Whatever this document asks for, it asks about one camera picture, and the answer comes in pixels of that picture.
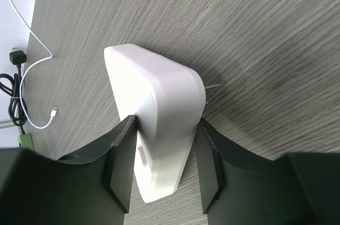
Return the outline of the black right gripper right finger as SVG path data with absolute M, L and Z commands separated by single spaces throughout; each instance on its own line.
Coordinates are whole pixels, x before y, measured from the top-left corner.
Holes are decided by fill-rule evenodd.
M 339 154 L 297 152 L 269 160 L 204 119 L 194 141 L 209 224 L 339 224 Z

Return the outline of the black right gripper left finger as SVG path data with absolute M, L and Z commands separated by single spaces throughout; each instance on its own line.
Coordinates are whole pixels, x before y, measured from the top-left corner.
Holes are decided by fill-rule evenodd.
M 26 148 L 1 149 L 1 224 L 123 224 L 137 125 L 129 115 L 58 160 Z

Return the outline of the white triangular power strip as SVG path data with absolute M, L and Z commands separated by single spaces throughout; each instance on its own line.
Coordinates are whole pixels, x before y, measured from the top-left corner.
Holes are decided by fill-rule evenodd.
M 199 74 L 134 44 L 107 47 L 104 60 L 120 119 L 138 119 L 134 175 L 151 203 L 178 188 L 206 104 Z

